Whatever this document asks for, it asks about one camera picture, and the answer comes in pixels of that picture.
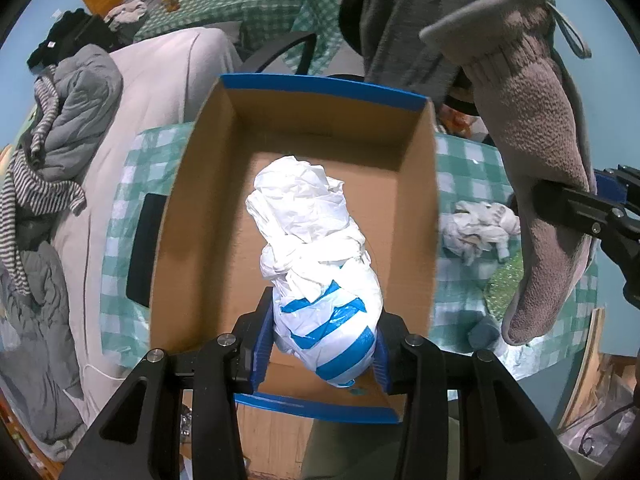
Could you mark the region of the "amber glass jar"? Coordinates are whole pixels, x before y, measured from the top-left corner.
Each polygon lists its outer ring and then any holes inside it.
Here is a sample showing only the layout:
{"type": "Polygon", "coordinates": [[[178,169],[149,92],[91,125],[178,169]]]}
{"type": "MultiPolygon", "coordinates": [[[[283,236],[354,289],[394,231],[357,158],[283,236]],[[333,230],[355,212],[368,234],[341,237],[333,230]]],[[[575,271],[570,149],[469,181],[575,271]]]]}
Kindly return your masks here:
{"type": "Polygon", "coordinates": [[[175,12],[180,9],[179,0],[162,0],[162,6],[166,12],[175,12]]]}

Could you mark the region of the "green glitter cloth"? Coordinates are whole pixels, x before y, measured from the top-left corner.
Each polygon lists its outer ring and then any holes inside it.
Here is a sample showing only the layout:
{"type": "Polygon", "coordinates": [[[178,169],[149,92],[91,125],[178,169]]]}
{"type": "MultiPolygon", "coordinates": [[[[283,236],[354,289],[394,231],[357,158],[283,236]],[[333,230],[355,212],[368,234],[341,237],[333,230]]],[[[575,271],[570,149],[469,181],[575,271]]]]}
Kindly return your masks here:
{"type": "Polygon", "coordinates": [[[486,309],[497,321],[501,322],[506,309],[518,292],[518,286],[524,276],[523,255],[517,252],[506,262],[501,263],[491,275],[485,290],[486,309]]]}

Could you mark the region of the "white printed plastic bag bundle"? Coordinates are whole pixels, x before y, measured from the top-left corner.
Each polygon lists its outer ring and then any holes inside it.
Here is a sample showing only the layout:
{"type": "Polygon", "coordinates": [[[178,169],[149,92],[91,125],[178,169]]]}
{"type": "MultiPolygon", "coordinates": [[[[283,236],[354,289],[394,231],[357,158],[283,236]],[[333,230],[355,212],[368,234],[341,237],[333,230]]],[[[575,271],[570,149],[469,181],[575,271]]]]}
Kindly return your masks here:
{"type": "Polygon", "coordinates": [[[453,212],[440,215],[439,229],[448,252],[470,266],[484,252],[495,252],[499,262],[508,260],[510,239],[521,234],[521,223],[506,205],[460,200],[453,212]]]}

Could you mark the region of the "black garment on sofa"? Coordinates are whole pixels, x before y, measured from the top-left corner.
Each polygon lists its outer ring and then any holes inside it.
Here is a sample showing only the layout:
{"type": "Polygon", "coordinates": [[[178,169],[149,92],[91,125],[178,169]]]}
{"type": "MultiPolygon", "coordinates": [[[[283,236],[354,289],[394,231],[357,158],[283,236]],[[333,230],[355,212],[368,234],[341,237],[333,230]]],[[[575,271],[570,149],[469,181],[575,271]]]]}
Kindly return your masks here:
{"type": "Polygon", "coordinates": [[[85,10],[66,11],[52,25],[47,37],[38,44],[27,60],[30,70],[58,65],[64,58],[75,55],[87,44],[95,44],[106,52],[122,47],[117,36],[100,14],[85,10]]]}

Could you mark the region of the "beige sofa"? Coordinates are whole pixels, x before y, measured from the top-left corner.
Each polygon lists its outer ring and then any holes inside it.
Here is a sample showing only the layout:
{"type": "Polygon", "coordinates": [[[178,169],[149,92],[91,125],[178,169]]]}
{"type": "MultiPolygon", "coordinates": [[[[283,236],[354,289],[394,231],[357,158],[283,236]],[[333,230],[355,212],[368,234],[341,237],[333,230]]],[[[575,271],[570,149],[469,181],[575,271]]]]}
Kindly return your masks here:
{"type": "Polygon", "coordinates": [[[74,404],[85,424],[93,422],[126,374],[116,354],[102,349],[100,293],[104,252],[113,246],[107,225],[128,152],[142,131],[193,120],[218,77],[241,65],[228,36],[205,27],[143,40],[111,57],[124,78],[122,98],[82,175],[87,206],[79,216],[66,214],[52,240],[66,279],[84,393],[74,404]]]}

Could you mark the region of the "white blue striped plastic bag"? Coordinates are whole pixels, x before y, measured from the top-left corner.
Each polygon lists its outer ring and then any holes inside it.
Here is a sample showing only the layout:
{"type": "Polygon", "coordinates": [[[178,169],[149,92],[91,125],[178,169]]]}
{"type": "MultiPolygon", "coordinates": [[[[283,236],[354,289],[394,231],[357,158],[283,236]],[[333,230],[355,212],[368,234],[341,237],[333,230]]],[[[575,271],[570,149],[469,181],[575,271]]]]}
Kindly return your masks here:
{"type": "Polygon", "coordinates": [[[344,183],[320,165],[280,157],[245,201],[266,244],[274,341],[307,370],[348,388],[372,364],[383,293],[344,183]]]}

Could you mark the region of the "far green checkered table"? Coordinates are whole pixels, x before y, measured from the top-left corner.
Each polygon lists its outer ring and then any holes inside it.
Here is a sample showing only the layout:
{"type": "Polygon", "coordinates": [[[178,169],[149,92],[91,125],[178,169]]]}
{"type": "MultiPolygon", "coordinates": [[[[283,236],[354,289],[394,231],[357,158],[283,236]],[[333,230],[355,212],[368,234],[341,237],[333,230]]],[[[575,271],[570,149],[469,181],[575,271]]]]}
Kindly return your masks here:
{"type": "Polygon", "coordinates": [[[340,50],[343,37],[338,27],[340,5],[336,0],[180,0],[180,8],[168,12],[157,8],[134,35],[139,42],[175,30],[238,22],[240,38],[235,41],[253,53],[288,32],[317,35],[309,73],[318,75],[340,50]]]}

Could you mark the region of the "grey quilted jacket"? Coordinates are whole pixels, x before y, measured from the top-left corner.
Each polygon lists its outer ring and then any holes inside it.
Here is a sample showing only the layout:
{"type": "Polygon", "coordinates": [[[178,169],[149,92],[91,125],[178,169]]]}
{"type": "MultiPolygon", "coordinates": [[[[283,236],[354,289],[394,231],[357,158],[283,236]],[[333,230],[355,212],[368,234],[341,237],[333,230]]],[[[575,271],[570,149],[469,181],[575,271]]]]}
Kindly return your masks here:
{"type": "Polygon", "coordinates": [[[47,181],[73,180],[91,162],[117,112],[124,80],[105,50],[87,44],[35,82],[39,125],[26,144],[29,161],[47,181]]]}

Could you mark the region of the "striped grey white garment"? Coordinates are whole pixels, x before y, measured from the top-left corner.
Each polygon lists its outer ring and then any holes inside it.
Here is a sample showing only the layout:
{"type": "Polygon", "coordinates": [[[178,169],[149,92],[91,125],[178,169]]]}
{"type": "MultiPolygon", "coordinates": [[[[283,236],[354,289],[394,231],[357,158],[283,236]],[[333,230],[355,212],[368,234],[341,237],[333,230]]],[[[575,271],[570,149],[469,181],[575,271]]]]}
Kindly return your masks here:
{"type": "Polygon", "coordinates": [[[35,81],[35,98],[41,112],[39,122],[21,137],[10,157],[1,190],[1,262],[17,292],[30,294],[26,271],[16,242],[16,215],[20,208],[39,217],[65,209],[79,214],[86,204],[85,192],[72,180],[50,182],[39,172],[44,162],[44,142],[60,112],[60,96],[53,82],[53,68],[46,68],[35,81]]]}

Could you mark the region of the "green checkered tablecloth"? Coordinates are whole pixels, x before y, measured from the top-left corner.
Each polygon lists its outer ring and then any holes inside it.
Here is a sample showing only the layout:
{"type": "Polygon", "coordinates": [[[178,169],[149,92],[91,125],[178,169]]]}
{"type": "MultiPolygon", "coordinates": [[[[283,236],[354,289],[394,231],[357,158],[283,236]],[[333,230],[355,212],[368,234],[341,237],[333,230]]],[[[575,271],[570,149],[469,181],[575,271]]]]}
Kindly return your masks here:
{"type": "MultiPolygon", "coordinates": [[[[193,126],[158,127],[134,136],[107,211],[102,260],[102,352],[133,367],[149,348],[147,308],[126,297],[129,263],[146,194],[167,194],[193,126]]],[[[512,188],[492,146],[440,134],[436,138],[440,218],[435,312],[428,336],[442,348],[468,352],[472,330],[486,318],[502,321],[524,275],[518,219],[506,200],[512,188]]],[[[503,346],[500,358],[522,379],[585,347],[598,300],[598,268],[590,266],[567,297],[551,330],[521,347],[503,346]]]]}

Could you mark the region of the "grey sock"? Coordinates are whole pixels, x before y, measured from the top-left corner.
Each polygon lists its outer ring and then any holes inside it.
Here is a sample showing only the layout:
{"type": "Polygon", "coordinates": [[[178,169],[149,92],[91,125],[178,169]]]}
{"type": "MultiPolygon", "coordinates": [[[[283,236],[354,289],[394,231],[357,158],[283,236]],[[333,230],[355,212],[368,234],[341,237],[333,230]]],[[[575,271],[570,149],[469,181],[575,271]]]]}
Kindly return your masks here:
{"type": "Polygon", "coordinates": [[[504,341],[497,320],[492,315],[485,315],[469,330],[468,343],[473,351],[487,350],[496,356],[503,354],[504,341]]]}

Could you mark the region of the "blue rimmed cardboard box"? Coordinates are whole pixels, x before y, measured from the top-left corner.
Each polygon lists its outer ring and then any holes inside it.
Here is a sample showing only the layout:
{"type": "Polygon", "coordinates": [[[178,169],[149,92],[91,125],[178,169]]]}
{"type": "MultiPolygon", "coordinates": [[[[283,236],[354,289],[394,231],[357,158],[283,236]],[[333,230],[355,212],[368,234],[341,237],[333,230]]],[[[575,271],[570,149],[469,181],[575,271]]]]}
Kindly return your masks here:
{"type": "Polygon", "coordinates": [[[168,194],[150,343],[193,350],[266,300],[278,322],[241,402],[332,422],[394,424],[373,376],[383,313],[426,334],[438,229],[434,107],[330,77],[223,76],[168,194]]]}

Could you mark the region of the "brown fleece sock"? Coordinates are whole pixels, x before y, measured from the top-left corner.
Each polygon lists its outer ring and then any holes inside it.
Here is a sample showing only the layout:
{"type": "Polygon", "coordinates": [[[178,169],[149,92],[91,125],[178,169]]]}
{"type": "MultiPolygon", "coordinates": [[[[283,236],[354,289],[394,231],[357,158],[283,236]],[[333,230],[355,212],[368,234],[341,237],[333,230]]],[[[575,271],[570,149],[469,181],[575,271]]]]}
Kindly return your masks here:
{"type": "Polygon", "coordinates": [[[553,47],[557,28],[577,56],[590,56],[553,0],[476,0],[420,32],[471,81],[518,203],[524,276],[501,326],[511,346],[548,333],[594,251],[591,236],[554,226],[534,209],[542,180],[597,188],[582,101],[553,47]]]}

